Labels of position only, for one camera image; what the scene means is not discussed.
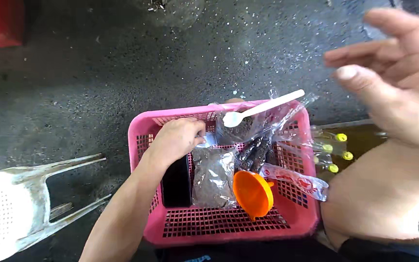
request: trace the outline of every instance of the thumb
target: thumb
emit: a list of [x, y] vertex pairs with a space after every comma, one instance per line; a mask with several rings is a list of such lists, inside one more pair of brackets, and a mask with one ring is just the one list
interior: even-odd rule
[[193, 140], [193, 147], [206, 143], [206, 140], [203, 137], [196, 137], [195, 140]]
[[390, 103], [398, 98], [400, 91], [386, 83], [373, 70], [358, 65], [343, 66], [337, 69], [334, 76], [344, 88], [357, 94], [372, 111], [388, 111]]

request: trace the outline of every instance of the yellow bottle cap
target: yellow bottle cap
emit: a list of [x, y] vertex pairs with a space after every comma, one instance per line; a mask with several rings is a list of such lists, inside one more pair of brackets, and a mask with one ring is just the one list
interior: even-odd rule
[[335, 164], [330, 164], [328, 165], [327, 170], [331, 171], [332, 173], [337, 173], [339, 172], [339, 167]]
[[336, 140], [337, 141], [341, 141], [341, 142], [345, 142], [347, 141], [347, 135], [346, 134], [336, 134]]
[[334, 147], [333, 147], [333, 146], [331, 146], [331, 145], [328, 145], [328, 144], [323, 145], [323, 150], [324, 150], [325, 152], [332, 153], [332, 150], [333, 150], [333, 149], [334, 149]]
[[345, 159], [345, 160], [352, 160], [353, 159], [353, 154], [351, 152], [344, 151], [344, 152], [342, 152], [342, 158]]

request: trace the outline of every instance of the overturned chair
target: overturned chair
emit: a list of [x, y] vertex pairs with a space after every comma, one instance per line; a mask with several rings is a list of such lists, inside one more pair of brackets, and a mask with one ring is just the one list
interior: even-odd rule
[[0, 261], [56, 233], [106, 202], [109, 194], [54, 223], [49, 221], [72, 208], [72, 203], [50, 209], [46, 179], [52, 175], [106, 158], [102, 154], [0, 170]]

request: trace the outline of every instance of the right hand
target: right hand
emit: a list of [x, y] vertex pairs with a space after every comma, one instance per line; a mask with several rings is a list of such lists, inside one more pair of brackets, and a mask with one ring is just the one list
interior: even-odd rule
[[365, 22], [393, 37], [326, 52], [326, 66], [391, 137], [419, 147], [419, 16], [372, 9]]

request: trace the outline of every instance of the white plastic spoon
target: white plastic spoon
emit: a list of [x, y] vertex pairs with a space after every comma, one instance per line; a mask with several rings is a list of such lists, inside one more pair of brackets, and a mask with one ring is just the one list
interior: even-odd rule
[[289, 93], [287, 95], [283, 95], [281, 97], [269, 100], [263, 104], [259, 104], [255, 107], [252, 107], [248, 109], [247, 111], [243, 113], [239, 112], [227, 112], [226, 115], [223, 117], [224, 126], [225, 127], [236, 127], [238, 126], [242, 120], [247, 116], [253, 116], [255, 114], [264, 112], [266, 110], [269, 110], [271, 108], [274, 108], [276, 106], [279, 106], [281, 104], [285, 104], [287, 102], [290, 102], [294, 99], [300, 98], [305, 95], [305, 91], [303, 89], [294, 91], [292, 93]]

